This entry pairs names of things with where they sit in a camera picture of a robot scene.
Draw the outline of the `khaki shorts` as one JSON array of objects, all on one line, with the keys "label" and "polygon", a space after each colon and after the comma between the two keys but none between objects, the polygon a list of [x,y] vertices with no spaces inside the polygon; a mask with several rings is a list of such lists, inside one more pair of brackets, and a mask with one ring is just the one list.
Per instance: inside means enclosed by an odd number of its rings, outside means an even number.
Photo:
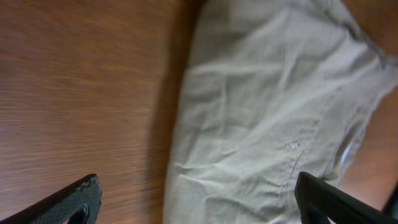
[{"label": "khaki shorts", "polygon": [[164,223],[299,223],[300,172],[335,185],[397,58],[340,1],[208,1],[183,77]]}]

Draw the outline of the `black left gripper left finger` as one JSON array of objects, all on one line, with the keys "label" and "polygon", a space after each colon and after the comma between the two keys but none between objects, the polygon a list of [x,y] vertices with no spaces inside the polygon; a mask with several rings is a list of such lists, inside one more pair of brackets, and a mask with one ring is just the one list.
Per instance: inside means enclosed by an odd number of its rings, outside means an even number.
[{"label": "black left gripper left finger", "polygon": [[96,174],[89,174],[28,208],[1,220],[2,224],[95,224],[102,190]]}]

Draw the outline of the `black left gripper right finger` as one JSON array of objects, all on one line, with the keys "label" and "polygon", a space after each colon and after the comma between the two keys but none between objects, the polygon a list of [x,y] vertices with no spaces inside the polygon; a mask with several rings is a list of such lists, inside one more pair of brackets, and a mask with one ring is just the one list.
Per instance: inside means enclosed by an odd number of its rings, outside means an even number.
[{"label": "black left gripper right finger", "polygon": [[395,218],[308,172],[299,173],[295,198],[302,224],[395,224]]}]

